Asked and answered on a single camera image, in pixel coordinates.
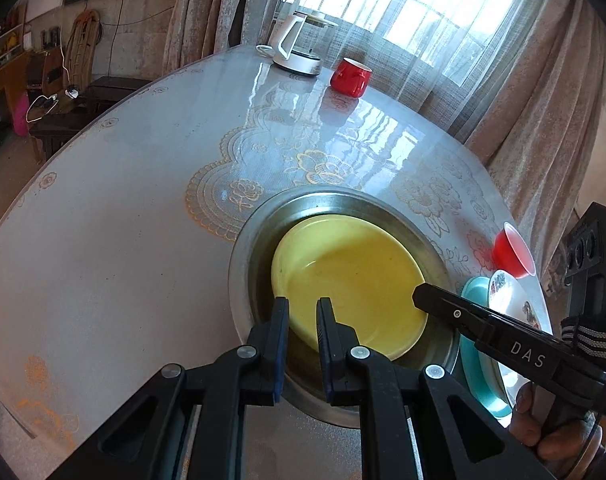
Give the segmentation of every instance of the metal bolt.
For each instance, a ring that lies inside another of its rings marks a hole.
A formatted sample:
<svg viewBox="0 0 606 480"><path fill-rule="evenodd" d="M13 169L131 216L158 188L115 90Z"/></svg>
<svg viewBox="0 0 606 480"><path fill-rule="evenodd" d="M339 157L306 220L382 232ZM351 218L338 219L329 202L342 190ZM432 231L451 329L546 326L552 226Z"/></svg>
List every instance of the metal bolt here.
<svg viewBox="0 0 606 480"><path fill-rule="evenodd" d="M425 368L425 374L431 379L442 379L445 377L445 370L438 365L429 365Z"/></svg>
<svg viewBox="0 0 606 480"><path fill-rule="evenodd" d="M256 355L256 348L250 345L240 346L237 349L237 355L241 359L250 359L250 357L254 357Z"/></svg>
<svg viewBox="0 0 606 480"><path fill-rule="evenodd" d="M161 368L161 375L163 375L163 377L166 379L174 379L175 377L179 377L180 374L181 367L174 363L165 365L163 368Z"/></svg>
<svg viewBox="0 0 606 480"><path fill-rule="evenodd" d="M350 350L350 355L355 359L366 359L369 357L369 350L365 346L355 346Z"/></svg>

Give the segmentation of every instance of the yellow bowl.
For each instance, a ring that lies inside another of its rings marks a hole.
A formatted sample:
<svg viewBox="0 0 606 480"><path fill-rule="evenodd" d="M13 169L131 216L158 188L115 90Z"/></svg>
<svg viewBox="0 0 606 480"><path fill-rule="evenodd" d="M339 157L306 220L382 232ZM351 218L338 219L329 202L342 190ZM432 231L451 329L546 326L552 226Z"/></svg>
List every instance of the yellow bowl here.
<svg viewBox="0 0 606 480"><path fill-rule="evenodd" d="M393 236L352 216L321 215L296 224L272 260L272 291L289 299L292 330L317 350L317 301L328 297L337 322L352 326L362 345L397 359L425 329L427 314L412 301L424 282Z"/></svg>

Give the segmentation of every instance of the window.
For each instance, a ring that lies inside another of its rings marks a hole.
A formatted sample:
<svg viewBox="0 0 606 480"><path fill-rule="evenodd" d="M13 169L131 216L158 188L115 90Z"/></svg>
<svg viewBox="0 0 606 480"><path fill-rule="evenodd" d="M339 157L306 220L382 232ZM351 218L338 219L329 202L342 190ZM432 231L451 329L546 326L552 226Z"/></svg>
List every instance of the window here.
<svg viewBox="0 0 606 480"><path fill-rule="evenodd" d="M516 0L283 0L395 44L457 86L483 73ZM485 64L479 63L485 58Z"/></svg>

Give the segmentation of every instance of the red plastic bowl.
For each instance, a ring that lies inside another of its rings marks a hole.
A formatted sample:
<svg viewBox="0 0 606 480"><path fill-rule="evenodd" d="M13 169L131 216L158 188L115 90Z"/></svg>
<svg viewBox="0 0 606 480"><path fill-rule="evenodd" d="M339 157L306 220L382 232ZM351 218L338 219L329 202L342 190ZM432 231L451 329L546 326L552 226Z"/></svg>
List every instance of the red plastic bowl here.
<svg viewBox="0 0 606 480"><path fill-rule="evenodd" d="M503 224L502 231L494 240L492 257L497 269L509 272L514 278L536 275L534 258L528 245L510 223Z"/></svg>

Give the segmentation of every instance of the red cup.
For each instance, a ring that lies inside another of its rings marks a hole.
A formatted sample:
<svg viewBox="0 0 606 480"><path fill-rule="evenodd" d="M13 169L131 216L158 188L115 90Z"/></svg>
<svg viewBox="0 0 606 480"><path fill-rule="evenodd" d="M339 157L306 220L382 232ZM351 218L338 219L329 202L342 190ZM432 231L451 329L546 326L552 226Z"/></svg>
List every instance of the red cup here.
<svg viewBox="0 0 606 480"><path fill-rule="evenodd" d="M372 71L369 67L344 57L332 74L330 86L340 94L361 97L365 94L371 75Z"/></svg>
<svg viewBox="0 0 606 480"><path fill-rule="evenodd" d="M509 272L516 279L536 275L532 253L512 224L503 224L502 231L494 240L492 257L497 269Z"/></svg>

